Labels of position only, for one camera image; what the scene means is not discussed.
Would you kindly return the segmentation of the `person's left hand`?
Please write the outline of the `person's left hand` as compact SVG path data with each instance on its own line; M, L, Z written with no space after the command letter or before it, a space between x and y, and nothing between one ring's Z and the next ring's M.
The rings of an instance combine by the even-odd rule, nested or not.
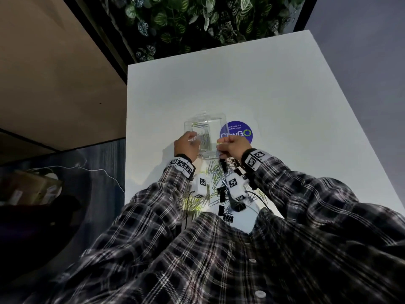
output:
M183 153L189 157L192 163L197 159L200 150L200 141L195 143L184 143L183 136L174 142L174 155Z

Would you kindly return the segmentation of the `person's right hand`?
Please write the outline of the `person's right hand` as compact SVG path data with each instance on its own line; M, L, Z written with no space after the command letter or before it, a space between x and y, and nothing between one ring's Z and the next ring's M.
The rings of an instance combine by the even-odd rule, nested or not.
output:
M241 161L241 157L243 153L252 148L251 144L245 137L241 136L235 136L235 135L230 135L234 136L234 157L236 160L239 162Z

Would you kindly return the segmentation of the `clear plastic container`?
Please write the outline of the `clear plastic container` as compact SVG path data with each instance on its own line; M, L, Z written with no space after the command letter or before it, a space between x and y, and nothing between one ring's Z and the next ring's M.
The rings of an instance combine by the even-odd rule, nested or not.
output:
M189 118L184 122L185 132L191 131L191 124L194 122L208 122L210 126L211 135L211 151L206 153L200 153L198 157L203 160L218 159L219 153L217 151L217 140L220 139L220 130L227 124L226 116L224 113L210 113L205 111L203 113L197 114L194 117Z

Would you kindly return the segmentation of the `person's right forearm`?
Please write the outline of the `person's right forearm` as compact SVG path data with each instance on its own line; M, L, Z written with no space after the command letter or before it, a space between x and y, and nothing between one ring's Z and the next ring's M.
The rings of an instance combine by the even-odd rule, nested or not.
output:
M375 207L360 203L353 191L334 178L316 178L292 171L276 157L244 162L257 186L288 221L332 234L346 234L355 228L369 228Z

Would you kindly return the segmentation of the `person's left forearm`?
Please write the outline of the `person's left forearm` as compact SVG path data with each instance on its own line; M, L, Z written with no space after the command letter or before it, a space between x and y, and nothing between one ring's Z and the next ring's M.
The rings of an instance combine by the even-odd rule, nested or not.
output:
M163 251L179 234L182 198L190 181L174 167L136 193L119 216L119 235L125 243L140 243L143 250Z

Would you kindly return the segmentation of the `paper clips inside container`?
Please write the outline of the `paper clips inside container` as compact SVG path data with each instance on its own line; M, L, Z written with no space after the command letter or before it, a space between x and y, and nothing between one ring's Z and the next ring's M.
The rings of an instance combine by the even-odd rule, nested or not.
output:
M191 124L191 131L197 133L195 140L200 141L200 153L211 151L211 135L208 122L194 122Z

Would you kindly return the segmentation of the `round blue sticker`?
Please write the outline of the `round blue sticker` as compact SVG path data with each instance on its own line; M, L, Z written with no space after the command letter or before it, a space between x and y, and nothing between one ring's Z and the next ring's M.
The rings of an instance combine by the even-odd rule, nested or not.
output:
M245 137L249 143L252 143L254 137L252 129L241 121L228 122L221 128L219 138L228 137L230 135Z

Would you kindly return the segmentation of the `left marker wristband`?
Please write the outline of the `left marker wristband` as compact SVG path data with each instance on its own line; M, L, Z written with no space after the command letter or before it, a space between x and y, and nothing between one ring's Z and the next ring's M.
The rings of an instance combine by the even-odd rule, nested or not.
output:
M191 159L183 153L175 155L175 157L170 160L168 167L174 167L189 181L192 181L194 178L196 168Z

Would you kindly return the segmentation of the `marker wristband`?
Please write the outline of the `marker wristband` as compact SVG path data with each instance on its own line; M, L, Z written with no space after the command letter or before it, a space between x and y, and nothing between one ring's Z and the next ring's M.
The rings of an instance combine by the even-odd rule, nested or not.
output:
M174 167L189 181L192 181L194 178L196 168L191 159L183 153L175 155L175 157L170 160L168 167Z
M271 154L263 150L250 148L243 153L240 164L246 173L253 173L271 157Z

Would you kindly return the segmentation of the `pile of loose paper clips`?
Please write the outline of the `pile of loose paper clips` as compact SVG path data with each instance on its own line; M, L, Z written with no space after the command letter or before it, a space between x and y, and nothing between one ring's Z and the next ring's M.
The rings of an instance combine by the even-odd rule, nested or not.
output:
M238 213L231 209L228 200L228 194L226 194L226 202L220 203L217 188L225 186L225 179L228 174L237 173L239 175L245 175L247 177L245 171L240 166L238 168L232 169L229 168L229 166L227 165L228 173L224 174L220 165L220 159L201 160L198 158L196 161L196 166L200 167L201 169L199 173L196 173L195 175L205 175L206 180L209 182L210 194L206 200L193 198L190 195L190 185L190 188L186 191L185 197L183 199L185 225L187 225L188 221L195 220L203 212L212 212L218 215L219 205L223 205L225 207L224 214L234 216L233 223L235 223L236 215L241 213L242 211ZM264 208L270 209L268 205L269 202L265 194L260 191L248 177L247 179L249 180L249 184L246 185L246 190L249 194L250 200L247 202L245 210L250 210L250 212L258 214L262 206Z

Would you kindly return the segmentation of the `right marker wristband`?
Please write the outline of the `right marker wristband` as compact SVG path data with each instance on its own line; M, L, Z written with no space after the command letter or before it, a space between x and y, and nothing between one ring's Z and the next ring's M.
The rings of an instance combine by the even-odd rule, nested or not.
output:
M250 148L243 153L240 164L246 173L253 173L271 157L271 154L263 150Z

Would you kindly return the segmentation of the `plaid shirt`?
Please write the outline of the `plaid shirt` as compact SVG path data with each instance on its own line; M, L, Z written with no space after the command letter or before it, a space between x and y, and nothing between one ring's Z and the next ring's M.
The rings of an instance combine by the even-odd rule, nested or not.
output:
M260 210L250 233L201 213L163 251L119 235L119 216L23 304L405 304L405 216L332 234Z

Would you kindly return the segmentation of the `cardboard box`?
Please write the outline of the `cardboard box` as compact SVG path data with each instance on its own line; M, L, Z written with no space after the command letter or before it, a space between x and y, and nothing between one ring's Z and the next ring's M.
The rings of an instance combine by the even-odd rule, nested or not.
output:
M56 174L15 170L0 177L0 205L46 205L62 192Z

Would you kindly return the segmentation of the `green leaf plant wall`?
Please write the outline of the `green leaf plant wall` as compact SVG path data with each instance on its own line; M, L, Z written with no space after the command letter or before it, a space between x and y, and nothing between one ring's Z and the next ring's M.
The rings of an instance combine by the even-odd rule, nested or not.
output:
M305 0L99 0L136 63L281 35Z

